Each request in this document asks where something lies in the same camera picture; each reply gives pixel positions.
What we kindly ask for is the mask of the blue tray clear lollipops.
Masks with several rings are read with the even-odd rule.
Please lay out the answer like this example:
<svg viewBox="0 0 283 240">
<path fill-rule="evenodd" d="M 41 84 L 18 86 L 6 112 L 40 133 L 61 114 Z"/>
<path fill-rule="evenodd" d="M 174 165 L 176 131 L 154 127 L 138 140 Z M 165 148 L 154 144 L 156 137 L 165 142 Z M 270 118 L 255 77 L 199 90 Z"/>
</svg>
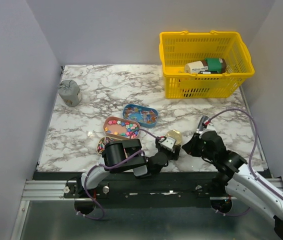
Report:
<svg viewBox="0 0 283 240">
<path fill-rule="evenodd" d="M 127 104 L 123 108 L 122 116 L 126 120 L 132 120 L 139 123 L 141 127 L 153 128 L 157 124 L 159 114 L 154 108 L 137 104 Z"/>
</svg>

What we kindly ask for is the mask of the pink tray star candies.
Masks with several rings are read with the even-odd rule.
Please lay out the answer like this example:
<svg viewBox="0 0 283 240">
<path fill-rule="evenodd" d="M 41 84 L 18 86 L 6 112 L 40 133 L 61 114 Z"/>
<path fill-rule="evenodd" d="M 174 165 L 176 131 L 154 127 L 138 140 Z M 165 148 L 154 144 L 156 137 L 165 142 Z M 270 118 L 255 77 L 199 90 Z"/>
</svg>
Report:
<svg viewBox="0 0 283 240">
<path fill-rule="evenodd" d="M 103 124 L 105 135 L 117 140 L 138 138 L 140 128 L 140 124 L 136 121 L 116 116 L 108 117 Z"/>
</svg>

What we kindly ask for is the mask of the beige tray rainbow lollipops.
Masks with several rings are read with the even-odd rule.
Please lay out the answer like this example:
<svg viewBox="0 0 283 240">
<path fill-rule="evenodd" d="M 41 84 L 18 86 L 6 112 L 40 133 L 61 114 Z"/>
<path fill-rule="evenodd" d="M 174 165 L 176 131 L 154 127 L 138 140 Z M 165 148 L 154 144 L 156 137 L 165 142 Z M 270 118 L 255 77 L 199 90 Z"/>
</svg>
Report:
<svg viewBox="0 0 283 240">
<path fill-rule="evenodd" d="M 96 152 L 99 155 L 101 155 L 102 152 L 105 150 L 106 145 L 110 142 L 113 142 L 114 140 L 115 140 L 114 138 L 111 138 L 111 137 L 108 137 L 108 136 L 102 137 L 97 144 Z"/>
</svg>

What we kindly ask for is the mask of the silver metal scoop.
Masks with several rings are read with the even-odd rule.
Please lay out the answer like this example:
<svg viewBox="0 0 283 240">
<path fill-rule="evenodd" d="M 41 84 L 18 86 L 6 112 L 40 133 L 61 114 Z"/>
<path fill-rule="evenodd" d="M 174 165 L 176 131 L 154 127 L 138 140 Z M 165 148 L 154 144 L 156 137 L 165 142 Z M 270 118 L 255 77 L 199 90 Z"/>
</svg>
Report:
<svg viewBox="0 0 283 240">
<path fill-rule="evenodd" d="M 202 134 L 202 132 L 207 128 L 207 125 L 206 125 L 206 121 L 209 119 L 208 116 L 206 115 L 203 115 L 197 125 L 197 128 L 196 128 L 196 133 L 197 134 Z"/>
</svg>

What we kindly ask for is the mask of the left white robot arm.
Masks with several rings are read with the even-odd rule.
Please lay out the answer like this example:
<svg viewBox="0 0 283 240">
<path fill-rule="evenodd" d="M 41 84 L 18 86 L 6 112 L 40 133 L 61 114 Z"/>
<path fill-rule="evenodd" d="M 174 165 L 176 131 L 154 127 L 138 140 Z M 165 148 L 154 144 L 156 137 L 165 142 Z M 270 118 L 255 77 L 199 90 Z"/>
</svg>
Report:
<svg viewBox="0 0 283 240">
<path fill-rule="evenodd" d="M 81 175 L 75 185 L 75 192 L 82 198 L 88 197 L 92 190 L 110 174 L 133 170 L 136 178 L 144 178 L 160 173 L 169 161 L 177 161 L 181 145 L 171 136 L 155 140 L 157 153 L 146 156 L 139 139 L 117 140 L 106 144 L 101 161 Z"/>
</svg>

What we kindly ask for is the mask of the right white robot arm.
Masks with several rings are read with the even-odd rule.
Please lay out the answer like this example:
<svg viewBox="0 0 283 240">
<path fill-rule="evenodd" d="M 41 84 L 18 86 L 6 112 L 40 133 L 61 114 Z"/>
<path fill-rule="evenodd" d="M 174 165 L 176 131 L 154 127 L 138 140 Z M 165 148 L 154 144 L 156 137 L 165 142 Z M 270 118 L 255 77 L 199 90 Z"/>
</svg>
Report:
<svg viewBox="0 0 283 240">
<path fill-rule="evenodd" d="M 283 191 L 255 171 L 238 153 L 226 149 L 222 138 L 213 130 L 194 133 L 182 149 L 192 157 L 207 160 L 218 171 L 211 184 L 217 196 L 225 193 L 270 220 L 276 235 L 283 240 Z"/>
</svg>

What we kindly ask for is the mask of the green brown bottle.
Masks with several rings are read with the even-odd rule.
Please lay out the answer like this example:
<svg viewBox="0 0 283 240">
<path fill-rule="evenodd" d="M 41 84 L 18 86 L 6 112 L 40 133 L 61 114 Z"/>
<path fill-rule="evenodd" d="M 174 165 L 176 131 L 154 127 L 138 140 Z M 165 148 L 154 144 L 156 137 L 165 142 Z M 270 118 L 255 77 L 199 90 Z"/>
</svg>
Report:
<svg viewBox="0 0 283 240">
<path fill-rule="evenodd" d="M 224 58 L 205 58 L 187 63 L 184 72 L 187 74 L 223 74 L 227 63 Z"/>
</svg>

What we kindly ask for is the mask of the yellow plastic basket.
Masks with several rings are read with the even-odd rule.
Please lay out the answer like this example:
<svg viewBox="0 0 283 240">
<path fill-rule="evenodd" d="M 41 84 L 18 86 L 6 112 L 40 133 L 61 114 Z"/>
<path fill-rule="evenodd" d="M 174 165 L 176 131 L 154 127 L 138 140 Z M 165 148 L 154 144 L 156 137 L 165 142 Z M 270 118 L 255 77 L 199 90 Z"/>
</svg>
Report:
<svg viewBox="0 0 283 240">
<path fill-rule="evenodd" d="M 238 32 L 162 32 L 159 40 L 168 99 L 227 98 L 255 74 Z"/>
</svg>

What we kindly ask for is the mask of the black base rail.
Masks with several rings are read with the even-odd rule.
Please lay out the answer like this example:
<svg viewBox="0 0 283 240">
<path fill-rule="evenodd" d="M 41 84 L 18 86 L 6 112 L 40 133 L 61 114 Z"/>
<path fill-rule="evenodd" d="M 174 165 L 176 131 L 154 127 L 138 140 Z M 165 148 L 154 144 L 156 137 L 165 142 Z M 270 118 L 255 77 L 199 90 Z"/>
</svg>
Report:
<svg viewBox="0 0 283 240">
<path fill-rule="evenodd" d="M 23 198 L 35 201 L 75 201 L 92 204 L 81 184 L 80 172 L 39 172 L 24 187 Z M 209 208 L 228 195 L 216 172 L 161 172 L 135 178 L 132 172 L 111 174 L 89 193 L 110 208 Z"/>
</svg>

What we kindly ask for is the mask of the grey drawstring pouch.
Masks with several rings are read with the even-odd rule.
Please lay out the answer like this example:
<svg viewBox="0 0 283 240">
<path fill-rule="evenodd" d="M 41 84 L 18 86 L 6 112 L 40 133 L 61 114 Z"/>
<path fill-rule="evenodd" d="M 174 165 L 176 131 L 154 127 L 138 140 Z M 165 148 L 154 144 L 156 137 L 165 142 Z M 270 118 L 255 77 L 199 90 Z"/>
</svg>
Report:
<svg viewBox="0 0 283 240">
<path fill-rule="evenodd" d="M 69 107 L 75 107 L 82 101 L 81 88 L 74 80 L 62 80 L 58 85 L 57 92 Z"/>
</svg>

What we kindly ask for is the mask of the aluminium frame rail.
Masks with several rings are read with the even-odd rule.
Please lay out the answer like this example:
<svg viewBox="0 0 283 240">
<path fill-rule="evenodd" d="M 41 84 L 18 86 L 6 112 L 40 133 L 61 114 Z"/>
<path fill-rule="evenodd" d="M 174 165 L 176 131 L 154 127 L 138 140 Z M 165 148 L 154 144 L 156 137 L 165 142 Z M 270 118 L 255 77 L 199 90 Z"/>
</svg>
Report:
<svg viewBox="0 0 283 240">
<path fill-rule="evenodd" d="M 90 194 L 95 198 L 174 196 L 195 194 L 200 198 L 219 197 L 225 194 L 213 184 L 215 172 L 162 172 L 145 178 L 136 178 L 131 172 L 111 174 Z M 36 179 L 25 183 L 24 199 L 86 200 L 88 199 L 80 174 L 74 172 L 39 173 Z"/>
</svg>

